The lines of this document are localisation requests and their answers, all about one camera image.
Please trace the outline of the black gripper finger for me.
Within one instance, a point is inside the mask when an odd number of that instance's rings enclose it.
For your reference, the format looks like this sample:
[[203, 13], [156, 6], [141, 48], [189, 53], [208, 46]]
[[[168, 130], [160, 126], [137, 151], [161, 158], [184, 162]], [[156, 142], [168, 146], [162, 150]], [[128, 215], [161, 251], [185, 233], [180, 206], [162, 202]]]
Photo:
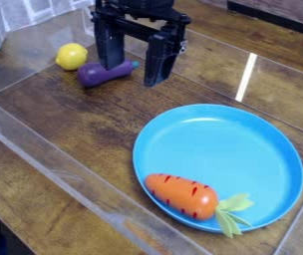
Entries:
[[165, 23], [149, 37], [145, 78], [148, 87], [161, 83], [169, 76], [177, 54], [185, 47], [184, 27]]
[[110, 70], [120, 65], [125, 59], [125, 35], [116, 24], [106, 22], [105, 20], [96, 19], [94, 37], [100, 63], [106, 70]]

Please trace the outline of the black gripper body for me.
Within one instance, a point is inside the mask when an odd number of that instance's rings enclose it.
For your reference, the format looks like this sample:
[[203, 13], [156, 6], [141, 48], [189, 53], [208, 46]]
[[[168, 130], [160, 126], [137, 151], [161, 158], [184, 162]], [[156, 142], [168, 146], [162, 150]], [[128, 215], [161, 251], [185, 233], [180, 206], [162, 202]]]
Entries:
[[105, 34], [105, 27], [126, 15], [134, 20], [149, 19], [152, 22], [164, 20], [170, 24], [187, 25], [191, 20], [185, 14], [173, 8], [173, 0], [96, 0], [96, 9], [92, 12], [94, 32]]

